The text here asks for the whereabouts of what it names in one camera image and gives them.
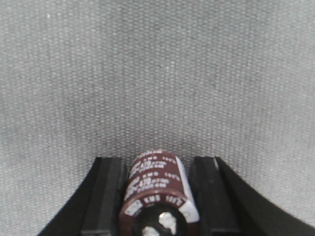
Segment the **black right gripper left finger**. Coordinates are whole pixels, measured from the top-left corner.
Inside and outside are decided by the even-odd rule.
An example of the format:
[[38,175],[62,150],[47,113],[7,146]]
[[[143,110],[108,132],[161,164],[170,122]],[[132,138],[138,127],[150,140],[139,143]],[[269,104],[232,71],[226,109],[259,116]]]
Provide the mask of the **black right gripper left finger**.
[[119,157],[97,157],[88,174],[41,236],[117,236],[126,182]]

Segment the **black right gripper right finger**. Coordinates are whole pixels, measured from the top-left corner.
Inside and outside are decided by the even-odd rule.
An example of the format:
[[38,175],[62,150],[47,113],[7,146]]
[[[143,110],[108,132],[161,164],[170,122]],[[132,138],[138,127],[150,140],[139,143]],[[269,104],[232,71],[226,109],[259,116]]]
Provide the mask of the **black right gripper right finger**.
[[313,236],[315,228],[282,210],[219,157],[194,157],[189,181],[201,236]]

